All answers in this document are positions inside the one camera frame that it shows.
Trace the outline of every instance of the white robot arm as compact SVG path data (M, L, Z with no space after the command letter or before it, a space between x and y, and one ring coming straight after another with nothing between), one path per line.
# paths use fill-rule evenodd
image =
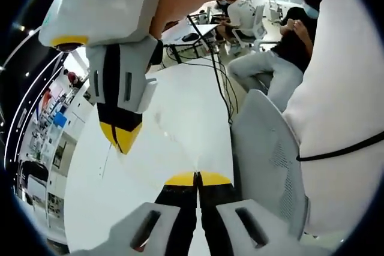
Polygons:
M54 0L39 40L63 52L86 46L89 81L105 136L126 154L154 93L146 79L163 44L149 35L158 0Z

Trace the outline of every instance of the desk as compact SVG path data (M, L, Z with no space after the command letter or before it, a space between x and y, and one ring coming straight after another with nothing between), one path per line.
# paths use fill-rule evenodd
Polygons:
M188 63L212 65L207 59ZM207 170L233 181L227 110L214 70L180 64L148 75L153 77L158 86L128 155L110 148L96 107L85 124L65 191L65 233L71 252L105 241L113 224L141 203L155 201L175 174ZM197 217L190 255L210 255Z
M218 26L217 24L204 24L204 25L196 25L198 30L201 32L203 36L211 32L215 27ZM168 29L167 31L164 31L162 34L161 40L163 41L164 47L170 47L173 55L175 55L177 63L182 63L181 58L178 54L178 51L176 50L176 46L192 46L196 57L199 57L199 54L196 50L196 44L202 39L199 37L196 40L185 42L182 40L182 38L189 33L197 33L196 30L193 28L193 26L189 25L187 21L183 20L180 21L177 25L174 27Z

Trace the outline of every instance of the yellow robot part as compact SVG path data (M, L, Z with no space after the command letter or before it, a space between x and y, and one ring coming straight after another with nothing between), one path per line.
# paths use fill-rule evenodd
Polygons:
M81 45L85 45L88 43L88 37L83 35L63 35L60 37L56 37L53 40L51 40L50 44L53 47L56 47L60 44L66 44L66 43L79 43Z
M203 186L231 184L227 177L218 173L200 171L200 175L203 180Z
M113 128L111 125L105 122L100 122L100 127L104 135L117 150L123 154L128 154L142 128L142 123L133 129L132 132L116 127L116 137L113 135Z
M186 172L171 177L165 185L172 186L193 186L194 172Z

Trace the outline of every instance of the black shirt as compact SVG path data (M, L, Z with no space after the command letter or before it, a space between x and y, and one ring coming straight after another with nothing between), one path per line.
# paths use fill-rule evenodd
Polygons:
M288 19L301 20L307 28L312 43L316 34L317 19L312 19L307 16L304 9L300 7L292 7L287 12L287 16L281 21L281 25L286 25ZM305 44L300 40L294 31L287 32L280 40L280 42L271 49L279 57L295 64L302 72L304 72L311 57L305 48Z

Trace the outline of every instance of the chair backrest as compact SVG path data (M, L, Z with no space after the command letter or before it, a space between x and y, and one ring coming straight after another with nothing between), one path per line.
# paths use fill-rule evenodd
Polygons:
M276 9L278 7L276 0L268 0L268 2L269 2L269 8Z
M243 199L253 199L289 224L300 239L308 201L299 148L280 111L258 90L250 90L231 127Z
M266 29L263 24L264 6L265 5L259 5L255 10L252 30L256 39L262 39L266 34Z

